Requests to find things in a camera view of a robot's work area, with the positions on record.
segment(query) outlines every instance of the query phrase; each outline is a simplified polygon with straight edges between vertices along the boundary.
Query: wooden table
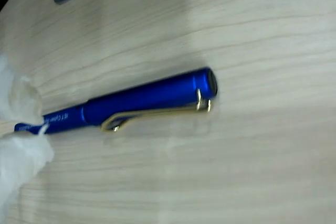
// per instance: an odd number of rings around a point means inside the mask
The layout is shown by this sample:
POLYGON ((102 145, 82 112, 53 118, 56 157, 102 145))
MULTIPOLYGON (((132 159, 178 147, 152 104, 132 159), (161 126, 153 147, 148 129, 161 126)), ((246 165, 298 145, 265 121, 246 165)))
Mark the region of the wooden table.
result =
MULTIPOLYGON (((10 0, 45 112, 210 66, 208 115, 52 135, 9 223, 335 223, 336 0, 10 0)), ((1 133, 12 130, 2 123, 1 133)))

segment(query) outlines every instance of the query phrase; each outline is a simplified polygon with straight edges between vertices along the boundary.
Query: blue pen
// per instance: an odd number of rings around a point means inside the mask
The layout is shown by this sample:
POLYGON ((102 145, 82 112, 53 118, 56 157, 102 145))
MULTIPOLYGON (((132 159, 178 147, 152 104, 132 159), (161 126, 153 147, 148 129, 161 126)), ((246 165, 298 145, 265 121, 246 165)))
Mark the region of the blue pen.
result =
MULTIPOLYGON (((117 131, 131 119, 148 115, 209 111, 217 82, 208 67, 117 91, 44 116, 47 134, 84 126, 117 131)), ((14 131, 37 134, 40 126, 19 123, 14 131)))

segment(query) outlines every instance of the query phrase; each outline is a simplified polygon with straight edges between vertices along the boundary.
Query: pen barrel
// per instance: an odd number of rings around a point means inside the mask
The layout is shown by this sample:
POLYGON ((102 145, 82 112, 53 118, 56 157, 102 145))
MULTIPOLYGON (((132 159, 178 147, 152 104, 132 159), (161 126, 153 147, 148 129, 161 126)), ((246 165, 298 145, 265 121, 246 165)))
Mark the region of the pen barrel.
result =
MULTIPOLYGON (((101 125, 115 113, 161 109, 197 102, 196 91, 204 99, 217 95, 216 78, 210 68, 202 68, 173 77, 156 80, 133 88, 117 91, 86 103, 44 116, 49 124, 46 133, 56 133, 88 125, 101 125)), ((37 134, 41 126, 17 124, 15 131, 37 134)))

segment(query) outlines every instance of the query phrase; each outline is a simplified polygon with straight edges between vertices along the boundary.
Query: table surface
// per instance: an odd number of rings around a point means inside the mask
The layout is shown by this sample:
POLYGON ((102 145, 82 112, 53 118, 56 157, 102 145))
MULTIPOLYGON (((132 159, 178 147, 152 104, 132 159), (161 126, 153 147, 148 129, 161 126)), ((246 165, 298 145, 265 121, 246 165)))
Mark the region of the table surface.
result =
MULTIPOLYGON (((52 135, 9 223, 335 223, 336 0, 10 0, 0 49, 51 112, 210 66, 210 114, 52 135)), ((0 124, 0 133, 13 123, 0 124)))

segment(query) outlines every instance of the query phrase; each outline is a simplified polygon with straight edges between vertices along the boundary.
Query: pen clip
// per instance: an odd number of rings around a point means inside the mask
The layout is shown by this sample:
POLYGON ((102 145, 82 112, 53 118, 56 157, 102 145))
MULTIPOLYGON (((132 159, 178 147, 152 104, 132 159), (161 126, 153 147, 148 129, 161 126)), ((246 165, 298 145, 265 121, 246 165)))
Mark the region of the pen clip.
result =
POLYGON ((197 89, 197 103, 168 108, 168 109, 154 109, 154 110, 138 110, 120 112, 110 116, 100 126, 100 129, 104 132, 116 132, 120 127, 124 126, 132 119, 144 117, 144 116, 156 116, 156 115, 169 115, 175 113, 190 113, 190 112, 209 112, 211 109, 211 100, 203 99, 201 91, 197 89))

